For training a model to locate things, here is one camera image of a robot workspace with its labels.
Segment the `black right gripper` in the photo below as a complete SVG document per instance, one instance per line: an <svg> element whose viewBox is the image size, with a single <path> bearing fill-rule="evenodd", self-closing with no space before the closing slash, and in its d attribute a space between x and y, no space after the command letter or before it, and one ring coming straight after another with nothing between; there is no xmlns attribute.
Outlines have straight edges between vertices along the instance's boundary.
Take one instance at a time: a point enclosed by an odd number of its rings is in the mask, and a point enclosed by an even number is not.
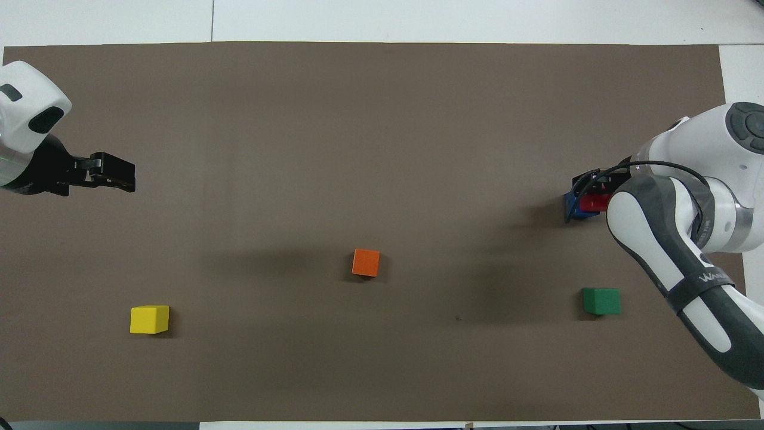
<svg viewBox="0 0 764 430"><path fill-rule="evenodd" d="M573 194L612 194L631 178L630 167L604 173L604 170L590 170L571 179Z"/></svg>

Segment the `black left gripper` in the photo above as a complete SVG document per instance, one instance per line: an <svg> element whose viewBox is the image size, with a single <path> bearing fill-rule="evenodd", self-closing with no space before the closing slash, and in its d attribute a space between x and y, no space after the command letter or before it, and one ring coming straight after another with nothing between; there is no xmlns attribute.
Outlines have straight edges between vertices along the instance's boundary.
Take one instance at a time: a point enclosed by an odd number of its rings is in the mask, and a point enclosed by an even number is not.
<svg viewBox="0 0 764 430"><path fill-rule="evenodd" d="M76 158L56 136L46 136L33 152L30 163L7 185L6 191L33 195L44 192L69 196L65 181L74 169L76 185L85 188L117 188L136 191L135 165L106 152L93 153L89 158Z"/></svg>

